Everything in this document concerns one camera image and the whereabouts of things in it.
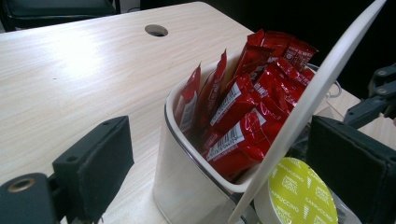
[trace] round capsule lid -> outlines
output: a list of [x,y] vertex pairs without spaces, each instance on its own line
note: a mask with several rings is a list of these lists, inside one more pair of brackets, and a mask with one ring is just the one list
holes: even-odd
[[260,207],[257,208],[262,223],[268,223],[265,219],[268,221],[274,218],[282,224],[338,224],[332,194],[320,177],[303,161],[294,158],[282,159],[267,184],[267,188],[261,190],[267,192],[259,193],[266,194],[266,198],[257,199],[270,203],[265,209],[273,209],[273,212],[260,211]]

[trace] red sachet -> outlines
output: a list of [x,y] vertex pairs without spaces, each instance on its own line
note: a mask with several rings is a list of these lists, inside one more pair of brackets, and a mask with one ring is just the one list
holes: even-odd
[[[293,78],[290,78],[295,75],[293,74],[295,69],[293,67],[291,68],[292,70],[285,71],[284,69],[287,68],[275,61],[273,63],[269,63],[262,74],[263,79],[275,79],[277,81],[278,84],[270,87],[270,90],[274,90],[276,86],[280,87],[275,89],[275,94],[273,94],[273,97],[275,96],[274,98],[276,98],[276,102],[279,103],[282,103],[282,99],[284,99],[284,101],[287,103],[289,112],[291,112],[291,110],[297,105],[297,102],[304,91],[304,86],[301,83]],[[279,107],[285,109],[282,104],[279,104]]]
[[268,59],[268,63],[271,63],[277,58],[282,57],[289,46],[289,42],[293,38],[293,35],[283,32],[267,31],[265,33],[264,40],[262,41],[262,46],[274,50],[271,53],[271,57]]
[[209,75],[199,94],[194,125],[192,128],[194,136],[202,135],[214,112],[216,112],[226,64],[227,54],[226,51],[224,51],[224,53],[221,54],[216,70]]
[[304,73],[299,73],[288,61],[284,58],[278,58],[275,62],[277,67],[281,69],[285,79],[290,81],[296,88],[303,89],[308,86],[314,73],[309,69],[305,68]]
[[224,177],[235,176],[262,161],[284,121],[284,116],[259,103],[204,153],[204,157]]
[[287,115],[290,113],[282,84],[266,69],[254,84],[254,88],[267,106],[277,107]]
[[[262,131],[265,133],[268,142],[272,144],[288,118],[288,114],[275,105],[265,103],[259,103],[253,111],[265,119],[265,122],[262,122]],[[268,149],[262,148],[262,151],[266,153]]]
[[188,135],[191,131],[195,106],[198,98],[198,91],[201,78],[201,65],[192,72],[186,85],[180,93],[175,109],[175,121],[178,128]]
[[261,100],[248,74],[238,77],[205,131],[202,148],[213,146],[236,122]]
[[253,82],[257,79],[256,76],[267,64],[268,58],[271,56],[273,51],[273,49],[268,49],[262,46],[263,38],[263,30],[247,37],[247,43],[239,56],[239,60],[233,72],[234,77],[239,77],[248,73],[250,74]]
[[204,152],[203,157],[220,175],[231,175],[262,161],[264,154],[254,144],[265,138],[258,114],[249,112]]
[[303,71],[311,60],[312,56],[318,52],[317,49],[296,38],[290,41],[283,58],[285,58],[297,71]]

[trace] black plastic part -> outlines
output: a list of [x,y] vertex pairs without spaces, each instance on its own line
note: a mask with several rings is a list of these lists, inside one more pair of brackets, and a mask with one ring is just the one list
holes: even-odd
[[384,97],[379,95],[368,98],[348,109],[344,118],[344,123],[359,129],[378,118],[379,114],[392,104],[396,104],[396,99],[387,101]]
[[396,64],[374,71],[369,83],[369,97],[382,95],[391,98],[396,95]]
[[71,202],[66,190],[61,188],[58,183],[56,183],[55,175],[51,175],[48,178],[48,181],[53,204],[55,206],[56,217],[58,218],[58,221],[61,221],[66,216],[67,211],[70,209]]
[[45,175],[22,175],[1,186],[0,223],[58,223]]
[[71,202],[69,223],[97,223],[134,164],[128,117],[103,122],[53,162]]
[[395,223],[395,150],[342,122],[313,117],[306,162],[362,223]]

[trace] round hole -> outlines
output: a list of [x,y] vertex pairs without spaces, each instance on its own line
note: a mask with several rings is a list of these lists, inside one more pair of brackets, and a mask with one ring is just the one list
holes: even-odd
[[154,35],[154,36],[158,36],[158,37],[168,35],[168,30],[166,30],[165,27],[163,27],[161,25],[155,25],[155,24],[148,25],[145,27],[145,31],[149,35]]
[[12,185],[10,185],[7,190],[8,192],[11,193],[17,193],[29,189],[30,187],[33,186],[34,183],[35,183],[35,179],[31,177],[20,179],[12,183]]
[[77,157],[71,156],[71,157],[67,158],[67,161],[75,161],[76,159],[77,159]]

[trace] white label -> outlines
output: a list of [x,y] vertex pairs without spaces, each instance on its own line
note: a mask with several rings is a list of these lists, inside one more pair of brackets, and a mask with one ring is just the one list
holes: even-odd
[[238,88],[238,85],[236,82],[233,84],[233,87],[230,89],[230,92],[228,92],[227,96],[221,103],[219,109],[216,111],[216,114],[213,116],[212,120],[210,120],[210,125],[214,125],[227,111],[230,106],[235,102],[235,99],[241,95],[241,91]]
[[262,126],[267,120],[262,116],[262,114],[256,108],[253,109],[253,112],[255,112],[257,114],[257,117],[259,117],[260,126]]
[[240,123],[238,122],[228,131],[212,148],[206,156],[207,161],[211,161],[221,153],[226,152],[228,149],[236,146],[238,143],[245,139],[242,134]]
[[268,95],[268,90],[266,90],[262,85],[260,85],[259,82],[256,82],[256,84],[254,84],[254,89],[259,93],[261,98],[264,98],[264,96]]
[[184,106],[183,115],[181,116],[180,122],[180,130],[183,133],[187,131],[192,125],[192,116],[194,115],[197,98],[197,92],[195,91],[191,101]]

